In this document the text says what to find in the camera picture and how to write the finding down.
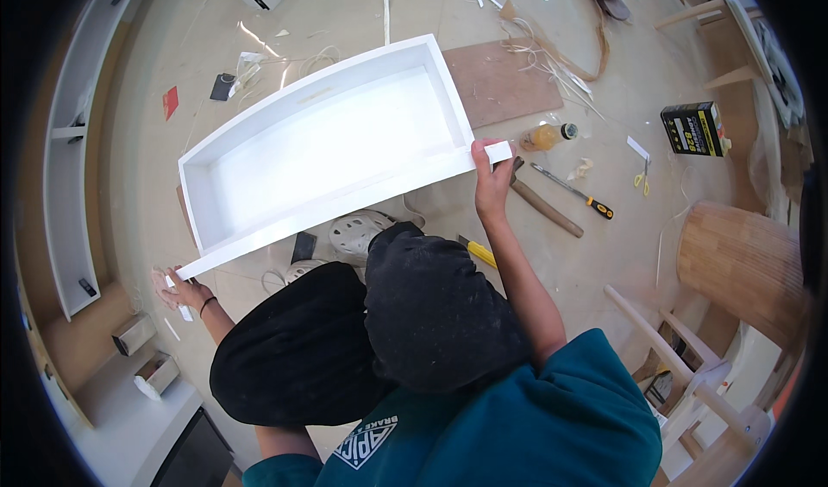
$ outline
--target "hammer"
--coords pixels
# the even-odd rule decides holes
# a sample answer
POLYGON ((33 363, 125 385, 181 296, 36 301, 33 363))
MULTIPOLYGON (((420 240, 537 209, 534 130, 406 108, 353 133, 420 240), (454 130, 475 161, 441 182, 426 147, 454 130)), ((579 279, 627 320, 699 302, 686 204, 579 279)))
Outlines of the hammer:
POLYGON ((552 206, 546 203, 541 196, 537 195, 536 192, 530 189, 529 185, 518 180, 518 177, 515 176, 515 172, 520 169, 522 165, 523 159, 521 157, 515 158, 514 164, 512 165, 512 180, 509 182, 514 192, 520 194, 520 196, 526 200, 527 203, 535 207, 536 211, 543 214, 546 218, 551 220, 552 223, 557 224, 577 238, 583 235, 584 229, 570 221, 564 214, 552 208, 552 206))

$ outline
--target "hammer handle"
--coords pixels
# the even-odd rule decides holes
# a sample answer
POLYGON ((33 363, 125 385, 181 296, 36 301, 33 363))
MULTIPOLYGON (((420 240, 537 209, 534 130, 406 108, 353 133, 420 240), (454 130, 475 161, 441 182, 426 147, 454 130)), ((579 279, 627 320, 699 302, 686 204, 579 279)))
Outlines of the hammer handle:
POLYGON ((549 218, 552 223, 561 226, 564 230, 577 238, 584 234, 584 229, 570 221, 566 216, 564 216, 564 214, 552 208, 552 206, 546 203, 541 196, 537 195, 536 192, 530 189, 527 184, 521 182, 520 180, 515 180, 512 182, 512 189, 514 189, 514 192, 520 194, 527 203, 535 207, 536 211, 549 218))

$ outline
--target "teal t-shirt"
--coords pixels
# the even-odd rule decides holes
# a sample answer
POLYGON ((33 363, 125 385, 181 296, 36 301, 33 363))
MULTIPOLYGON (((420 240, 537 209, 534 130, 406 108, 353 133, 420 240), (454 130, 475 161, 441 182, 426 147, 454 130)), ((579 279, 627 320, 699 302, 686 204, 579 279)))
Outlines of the teal t-shirt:
POLYGON ((576 337, 539 374, 529 364, 474 395, 397 389, 325 465, 281 455, 245 487, 642 485, 662 456, 647 401, 601 330, 576 337))

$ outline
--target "white shoe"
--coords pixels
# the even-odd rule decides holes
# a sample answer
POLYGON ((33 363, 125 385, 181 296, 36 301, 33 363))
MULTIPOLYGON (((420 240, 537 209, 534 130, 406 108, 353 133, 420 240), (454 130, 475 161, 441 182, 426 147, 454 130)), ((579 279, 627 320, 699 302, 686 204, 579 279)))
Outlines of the white shoe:
POLYGON ((371 239, 393 225, 394 221, 380 212, 356 211, 334 220, 328 235, 337 251, 365 260, 371 239))
POLYGON ((323 261, 318 258, 311 258, 305 261, 296 261, 295 263, 291 264, 291 266, 288 267, 287 271, 285 272, 285 285, 292 283, 300 276, 304 275, 305 273, 308 273, 311 269, 327 263, 328 261, 323 261))

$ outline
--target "orange liquid bottle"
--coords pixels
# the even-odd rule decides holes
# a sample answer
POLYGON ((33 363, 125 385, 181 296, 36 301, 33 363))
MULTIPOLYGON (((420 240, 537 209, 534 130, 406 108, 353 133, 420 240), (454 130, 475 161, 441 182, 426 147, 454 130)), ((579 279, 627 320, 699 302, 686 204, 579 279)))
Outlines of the orange liquid bottle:
POLYGON ((563 140, 572 140, 578 136, 578 127, 571 123, 562 126, 541 124, 525 130, 520 137, 521 148, 527 151, 549 151, 556 143, 563 140))

